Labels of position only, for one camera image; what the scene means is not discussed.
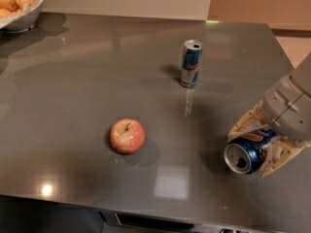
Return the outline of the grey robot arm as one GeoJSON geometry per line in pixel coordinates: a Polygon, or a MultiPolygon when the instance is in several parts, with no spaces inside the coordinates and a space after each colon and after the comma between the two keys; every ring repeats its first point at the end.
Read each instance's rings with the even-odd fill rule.
{"type": "Polygon", "coordinates": [[[237,174],[266,177],[311,143],[311,60],[264,92],[227,135],[226,165],[237,174]]]}

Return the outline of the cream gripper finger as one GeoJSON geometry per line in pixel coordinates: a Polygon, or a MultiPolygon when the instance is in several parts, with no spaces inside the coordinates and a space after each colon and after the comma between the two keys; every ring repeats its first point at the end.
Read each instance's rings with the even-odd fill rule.
{"type": "Polygon", "coordinates": [[[235,123],[227,134],[227,141],[230,142],[244,134],[266,126],[267,123],[263,117],[262,101],[259,101],[252,110],[249,110],[235,123]]]}
{"type": "Polygon", "coordinates": [[[265,161],[258,170],[259,176],[264,178],[271,175],[304,149],[304,141],[291,140],[288,137],[274,137],[267,149],[265,161]]]}

